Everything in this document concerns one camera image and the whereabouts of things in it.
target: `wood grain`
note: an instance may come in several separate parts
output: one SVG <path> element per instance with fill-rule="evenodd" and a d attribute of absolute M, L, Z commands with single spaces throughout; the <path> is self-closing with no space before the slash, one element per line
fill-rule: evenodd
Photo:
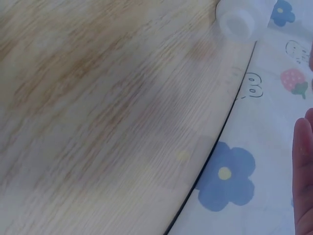
<path fill-rule="evenodd" d="M 0 2 L 0 234 L 160 235 L 252 45 L 217 0 Z"/>

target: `strawberry print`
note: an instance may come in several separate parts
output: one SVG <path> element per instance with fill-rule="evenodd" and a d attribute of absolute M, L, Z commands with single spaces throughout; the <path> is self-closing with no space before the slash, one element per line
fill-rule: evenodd
<path fill-rule="evenodd" d="M 305 99 L 305 92 L 308 89 L 308 83 L 305 76 L 297 69 L 290 69 L 282 72 L 280 79 L 285 89 L 292 94 L 300 94 Z"/>

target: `finger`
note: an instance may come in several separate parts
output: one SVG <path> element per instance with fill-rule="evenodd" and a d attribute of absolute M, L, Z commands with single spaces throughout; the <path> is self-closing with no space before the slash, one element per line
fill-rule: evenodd
<path fill-rule="evenodd" d="M 296 229 L 307 229 L 313 216 L 313 133 L 310 122 L 299 119 L 294 127 L 292 146 L 292 192 Z"/>
<path fill-rule="evenodd" d="M 310 53 L 310 68 L 313 71 L 313 44 L 312 44 L 312 49 L 311 49 L 311 53 Z"/>
<path fill-rule="evenodd" d="M 305 113 L 305 119 L 309 121 L 311 124 L 312 132 L 313 132 L 313 108 L 310 108 L 306 113 Z"/>

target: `blue flower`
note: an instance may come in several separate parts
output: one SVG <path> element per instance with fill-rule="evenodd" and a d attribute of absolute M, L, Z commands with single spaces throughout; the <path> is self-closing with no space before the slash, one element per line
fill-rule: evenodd
<path fill-rule="evenodd" d="M 292 6 L 285 0 L 278 0 L 270 18 L 280 27 L 285 26 L 287 22 L 292 23 L 295 21 Z"/>
<path fill-rule="evenodd" d="M 229 202 L 238 206 L 247 204 L 254 195 L 254 184 L 248 179 L 254 170 L 251 153 L 243 148 L 230 149 L 226 143 L 218 142 L 196 186 L 200 203 L 215 212 Z"/>

